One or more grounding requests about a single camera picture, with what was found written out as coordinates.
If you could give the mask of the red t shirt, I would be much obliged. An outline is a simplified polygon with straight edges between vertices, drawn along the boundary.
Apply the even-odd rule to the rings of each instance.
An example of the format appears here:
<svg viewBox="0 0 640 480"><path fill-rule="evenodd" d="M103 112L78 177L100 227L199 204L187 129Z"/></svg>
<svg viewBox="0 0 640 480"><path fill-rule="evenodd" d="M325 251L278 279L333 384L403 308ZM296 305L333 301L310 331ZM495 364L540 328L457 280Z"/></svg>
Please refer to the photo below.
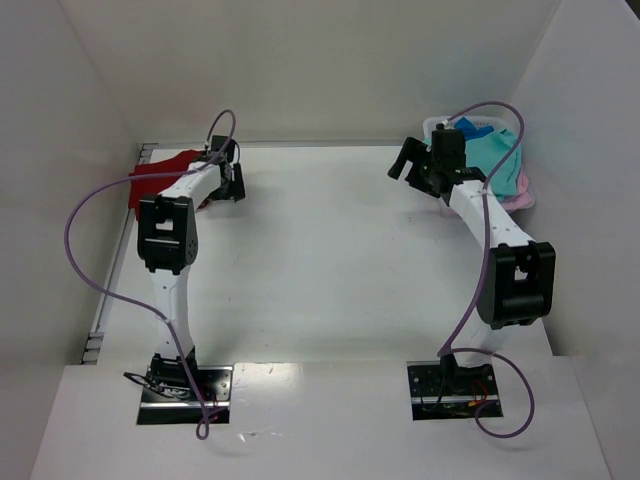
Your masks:
<svg viewBox="0 0 640 480"><path fill-rule="evenodd" d="M222 184L217 165L207 167L203 172L185 175L186 171L196 170L205 161L199 150L183 150L174 157L156 163L138 165L129 174L136 178L131 182L129 208L140 219L140 202L145 196L176 199L188 197L198 208L205 199Z"/></svg>

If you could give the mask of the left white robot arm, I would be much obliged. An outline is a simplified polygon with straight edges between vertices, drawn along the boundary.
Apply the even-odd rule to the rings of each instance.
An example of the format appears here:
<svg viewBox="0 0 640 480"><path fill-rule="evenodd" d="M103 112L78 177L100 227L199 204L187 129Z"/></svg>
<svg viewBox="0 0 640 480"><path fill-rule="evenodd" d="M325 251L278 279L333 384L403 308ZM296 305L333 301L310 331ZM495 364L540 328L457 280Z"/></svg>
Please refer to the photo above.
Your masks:
<svg viewBox="0 0 640 480"><path fill-rule="evenodd" d="M239 153L235 140L215 135L202 150L184 150L131 174L137 253L150 273L156 308L178 337L162 334L146 377L147 386L165 397L194 394L185 370L198 376L187 301L189 271L199 250L196 211L215 201L245 198Z"/></svg>

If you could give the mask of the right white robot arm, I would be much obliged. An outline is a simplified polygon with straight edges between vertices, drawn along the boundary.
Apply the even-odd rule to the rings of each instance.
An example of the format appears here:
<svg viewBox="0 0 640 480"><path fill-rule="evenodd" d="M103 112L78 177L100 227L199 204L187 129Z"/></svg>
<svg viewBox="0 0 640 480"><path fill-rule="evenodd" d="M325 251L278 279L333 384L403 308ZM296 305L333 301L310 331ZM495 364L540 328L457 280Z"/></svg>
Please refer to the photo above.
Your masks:
<svg viewBox="0 0 640 480"><path fill-rule="evenodd" d="M428 142L407 137L388 171L392 179L442 201L481 249L470 304L438 352L437 378L446 395L477 392L491 361L549 314L554 292L554 247L517 225L467 153L463 133L439 125Z"/></svg>

